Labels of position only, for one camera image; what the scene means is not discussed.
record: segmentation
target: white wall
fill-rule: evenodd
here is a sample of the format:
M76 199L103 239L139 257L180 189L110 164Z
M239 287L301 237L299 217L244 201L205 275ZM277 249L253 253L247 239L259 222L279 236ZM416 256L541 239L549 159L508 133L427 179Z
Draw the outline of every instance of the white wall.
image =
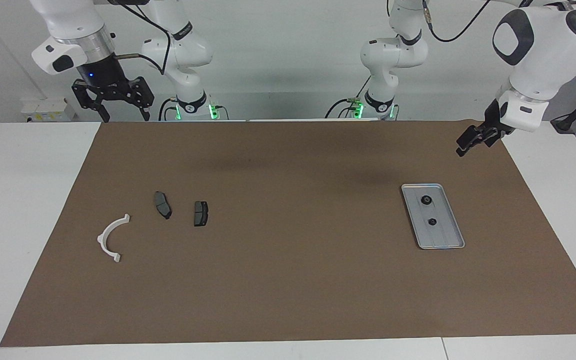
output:
M340 98L354 96L368 71L359 59L365 41L390 37L385 0L185 0L197 32L215 47L214 61L198 71L205 87L236 119L322 117ZM448 37L482 5L473 0L434 0L430 6L436 31ZM118 37L118 53L134 53L142 41L162 36L117 6L99 12ZM402 69L397 102L400 118L482 119L510 67L492 49L492 34L512 7L491 3L464 37L438 43L425 31L430 57L418 68ZM0 0L0 53L14 63L0 72L0 94L7 105L0 121L16 121L18 100L32 96L66 96L87 121L98 116L79 108L70 86L77 71L46 75L30 52L48 37L45 24L27 0ZM6 56L0 54L1 62ZM126 75L146 77L157 96L154 109L173 93L167 80L139 59L123 62ZM136 108L107 105L115 121L139 121ZM576 107L576 80L553 100L546 118Z

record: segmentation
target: white plastic bracket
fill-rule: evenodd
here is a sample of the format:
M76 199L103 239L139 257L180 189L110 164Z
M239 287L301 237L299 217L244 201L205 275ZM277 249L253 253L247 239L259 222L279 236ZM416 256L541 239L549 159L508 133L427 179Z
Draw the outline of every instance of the white plastic bracket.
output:
M103 252L110 255L114 259L115 263L118 263L122 256L119 255L119 253L108 250L108 246L106 245L106 242L108 241L108 235L110 235L110 233L112 233L113 230L115 230L119 225L128 223L130 223L130 215L126 214L123 218L113 221L110 225L108 225L108 227L105 228L105 230L103 230L101 235L96 237L96 241L101 245Z

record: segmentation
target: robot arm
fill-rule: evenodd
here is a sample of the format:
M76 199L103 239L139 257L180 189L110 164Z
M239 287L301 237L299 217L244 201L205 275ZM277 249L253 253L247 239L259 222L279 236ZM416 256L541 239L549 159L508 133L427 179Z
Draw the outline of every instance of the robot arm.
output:
M395 0L390 12L394 38L368 41L361 48L361 63L370 70L363 94L366 117L386 119L393 108L399 79L395 69L422 65L428 57L428 44L422 37L426 26L421 0Z
M515 9L493 36L496 54L513 66L506 83L485 112L457 140L463 157L480 143L493 146L515 129L534 132L549 101L576 76L576 4L556 2Z
M118 5L144 5L149 0L112 0ZM82 79L72 89L83 109L99 112L107 123L104 100L135 105L144 120L154 96L146 80L128 80L115 58L115 46L93 0L30 0L48 26L50 38L32 52L32 59L50 75L77 68Z
M155 23L173 34L169 66L164 75L174 86L179 113L184 117L212 116L210 96L206 94L199 75L191 68L210 64L213 48L194 32L180 0L151 0L146 11ZM149 39L143 44L141 53L161 63L167 47L165 38Z

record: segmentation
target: metal tray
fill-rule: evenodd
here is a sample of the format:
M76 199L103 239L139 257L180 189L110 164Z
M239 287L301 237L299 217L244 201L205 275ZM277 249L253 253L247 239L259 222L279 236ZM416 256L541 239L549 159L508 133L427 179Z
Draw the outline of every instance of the metal tray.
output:
M404 184L401 191L419 248L461 249L466 246L443 186Z

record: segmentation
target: white table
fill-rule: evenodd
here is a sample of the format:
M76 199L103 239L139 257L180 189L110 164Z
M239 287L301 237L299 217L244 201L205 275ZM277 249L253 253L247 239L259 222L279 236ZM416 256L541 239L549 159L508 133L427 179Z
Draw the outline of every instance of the white table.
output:
M0 123L0 341L98 128ZM576 139L544 123L503 142L576 266ZM576 335L0 348L0 359L45 358L568 360Z

